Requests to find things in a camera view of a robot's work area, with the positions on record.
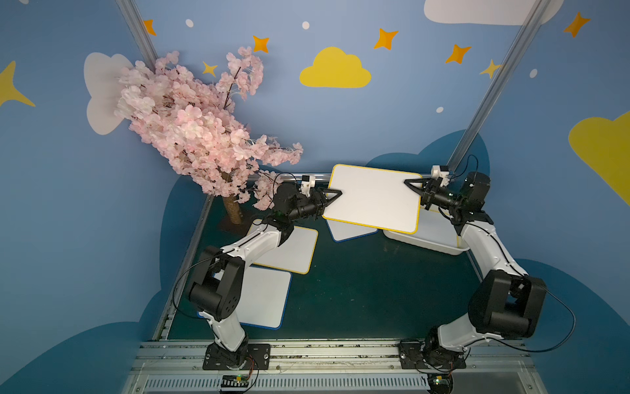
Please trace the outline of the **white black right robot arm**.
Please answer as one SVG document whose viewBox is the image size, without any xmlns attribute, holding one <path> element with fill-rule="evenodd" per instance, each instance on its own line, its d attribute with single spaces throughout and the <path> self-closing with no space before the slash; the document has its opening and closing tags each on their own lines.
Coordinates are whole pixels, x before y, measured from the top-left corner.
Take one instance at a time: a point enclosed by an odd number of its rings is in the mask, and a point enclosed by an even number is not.
<svg viewBox="0 0 630 394">
<path fill-rule="evenodd" d="M 491 179 L 470 172 L 459 192 L 440 178 L 407 179 L 425 209 L 436 206 L 467 244 L 482 274 L 468 311 L 457 320 L 434 327 L 423 344 L 426 361 L 458 359 L 481 341 L 529 338 L 535 333 L 547 293 L 543 280 L 527 274 L 500 241 L 484 211 Z"/>
</svg>

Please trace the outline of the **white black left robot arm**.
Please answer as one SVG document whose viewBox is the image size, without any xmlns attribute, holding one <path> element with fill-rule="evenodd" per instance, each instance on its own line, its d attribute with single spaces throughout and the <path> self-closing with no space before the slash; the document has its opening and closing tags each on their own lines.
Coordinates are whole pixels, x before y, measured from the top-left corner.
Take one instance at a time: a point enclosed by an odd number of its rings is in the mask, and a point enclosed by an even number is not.
<svg viewBox="0 0 630 394">
<path fill-rule="evenodd" d="M 294 222 L 321 217 L 325 208 L 343 195 L 341 190 L 314 188 L 301 191 L 295 183 L 279 185 L 273 209 L 253 234 L 222 248 L 210 246 L 191 267 L 183 296 L 213 330 L 212 345 L 228 356 L 244 356 L 249 339 L 236 315 L 244 274 L 257 258 L 282 246 L 294 231 Z"/>
</svg>

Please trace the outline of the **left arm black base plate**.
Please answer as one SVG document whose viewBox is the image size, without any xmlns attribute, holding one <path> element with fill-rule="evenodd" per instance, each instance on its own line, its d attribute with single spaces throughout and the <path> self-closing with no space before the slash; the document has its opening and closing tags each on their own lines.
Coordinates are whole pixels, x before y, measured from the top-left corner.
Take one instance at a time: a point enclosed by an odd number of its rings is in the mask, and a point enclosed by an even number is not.
<svg viewBox="0 0 630 394">
<path fill-rule="evenodd" d="M 203 370 L 267 370 L 271 356 L 269 344 L 243 343 L 236 351 L 228 351 L 217 343 L 208 346 Z"/>
</svg>

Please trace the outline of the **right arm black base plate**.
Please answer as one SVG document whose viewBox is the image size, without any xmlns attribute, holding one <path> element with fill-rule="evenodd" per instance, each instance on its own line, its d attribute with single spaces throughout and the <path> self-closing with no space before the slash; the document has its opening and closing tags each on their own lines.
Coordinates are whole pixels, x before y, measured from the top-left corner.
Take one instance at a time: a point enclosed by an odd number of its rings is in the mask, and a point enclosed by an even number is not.
<svg viewBox="0 0 630 394">
<path fill-rule="evenodd" d="M 433 345 L 426 347 L 423 341 L 401 341 L 397 348 L 402 369 L 431 369 L 449 373 L 467 367 L 464 353 L 447 351 Z"/>
</svg>

